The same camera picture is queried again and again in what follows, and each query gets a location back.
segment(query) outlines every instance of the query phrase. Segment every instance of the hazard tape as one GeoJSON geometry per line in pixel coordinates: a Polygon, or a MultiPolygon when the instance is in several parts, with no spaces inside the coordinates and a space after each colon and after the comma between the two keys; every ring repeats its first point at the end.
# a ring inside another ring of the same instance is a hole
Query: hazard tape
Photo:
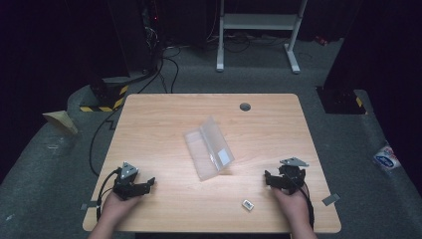
{"type": "Polygon", "coordinates": [[[118,110],[124,100],[124,94],[127,92],[128,86],[124,86],[120,89],[117,99],[112,106],[80,106],[82,112],[113,112],[118,110]]]}

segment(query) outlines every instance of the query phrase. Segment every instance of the small metal object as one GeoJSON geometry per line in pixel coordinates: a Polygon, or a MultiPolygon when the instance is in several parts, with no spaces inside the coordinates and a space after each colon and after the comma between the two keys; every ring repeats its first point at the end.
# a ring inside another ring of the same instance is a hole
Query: small metal object
{"type": "Polygon", "coordinates": [[[328,205],[338,201],[339,199],[340,199],[340,196],[338,196],[338,194],[335,193],[335,194],[332,194],[332,195],[326,197],[325,199],[323,199],[322,202],[325,206],[328,206],[328,205]]]}
{"type": "Polygon", "coordinates": [[[123,168],[121,170],[121,178],[127,178],[137,173],[138,173],[137,168],[135,168],[134,166],[130,165],[127,162],[123,163],[123,168]]]}
{"type": "Polygon", "coordinates": [[[304,166],[304,167],[309,166],[308,163],[303,162],[302,160],[300,160],[296,157],[280,160],[280,163],[282,163],[284,165],[288,165],[288,166],[304,166]]]}
{"type": "Polygon", "coordinates": [[[248,210],[252,210],[252,208],[254,208],[254,204],[252,204],[250,201],[248,201],[248,200],[245,200],[245,201],[243,201],[243,203],[242,203],[242,205],[244,206],[244,207],[246,207],[246,209],[248,209],[248,210]]]}

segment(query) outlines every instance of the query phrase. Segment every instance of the stand leg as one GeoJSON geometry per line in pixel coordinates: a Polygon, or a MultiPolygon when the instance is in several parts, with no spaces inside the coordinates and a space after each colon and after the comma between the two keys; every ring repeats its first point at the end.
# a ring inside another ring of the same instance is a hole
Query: stand leg
{"type": "Polygon", "coordinates": [[[299,29],[301,28],[302,19],[304,18],[305,8],[307,7],[307,2],[308,0],[302,1],[301,8],[299,10],[298,17],[295,22],[295,27],[292,32],[291,41],[289,44],[285,44],[286,54],[288,55],[289,62],[291,64],[292,71],[294,74],[299,74],[301,72],[298,62],[296,61],[295,54],[293,53],[293,47],[295,45],[299,29]]]}
{"type": "Polygon", "coordinates": [[[220,6],[220,30],[218,36],[217,72],[224,71],[224,0],[220,6]]]}

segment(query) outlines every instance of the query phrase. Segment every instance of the gray carpet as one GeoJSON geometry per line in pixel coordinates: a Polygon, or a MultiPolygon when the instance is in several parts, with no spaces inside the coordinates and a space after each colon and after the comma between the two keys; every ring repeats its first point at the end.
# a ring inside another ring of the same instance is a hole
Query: gray carpet
{"type": "MultiPolygon", "coordinates": [[[[297,42],[296,56],[302,72],[294,75],[281,44],[254,42],[245,51],[226,51],[225,72],[215,72],[216,51],[174,48],[165,51],[178,66],[174,84],[178,93],[293,93],[299,96],[331,192],[342,229],[318,238],[422,238],[422,200],[403,168],[386,176],[372,162],[385,137],[367,94],[356,91],[367,115],[327,115],[317,96],[341,42],[326,47],[297,42]]],[[[230,51],[246,45],[227,44],[230,51]]],[[[170,91],[175,65],[164,61],[162,76],[170,91]]],[[[127,94],[140,91],[149,79],[129,86],[127,94]]],[[[82,228],[97,178],[89,166],[90,144],[109,113],[82,113],[79,103],[88,87],[69,97],[67,111],[77,125],[74,138],[60,136],[46,123],[32,138],[0,187],[0,238],[85,238],[82,228]]],[[[143,94],[164,93],[160,78],[143,94]]],[[[111,120],[118,121],[119,112],[111,120]]],[[[113,131],[106,123],[93,147],[93,164],[100,171],[113,131]]],[[[115,238],[134,238],[115,233],[115,238]]],[[[145,238],[159,235],[148,234],[145,238]]],[[[172,238],[171,234],[162,236],[172,238]]]]}

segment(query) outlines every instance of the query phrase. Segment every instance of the plastic packaging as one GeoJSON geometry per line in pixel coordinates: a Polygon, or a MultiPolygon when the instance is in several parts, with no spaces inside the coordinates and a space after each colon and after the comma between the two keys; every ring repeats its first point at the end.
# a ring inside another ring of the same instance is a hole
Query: plastic packaging
{"type": "Polygon", "coordinates": [[[233,160],[233,154],[212,117],[200,127],[184,134],[201,181],[219,174],[233,160]]]}
{"type": "Polygon", "coordinates": [[[382,147],[372,159],[374,163],[385,172],[391,172],[392,169],[401,166],[400,161],[397,159],[393,149],[388,143],[382,147]]]}

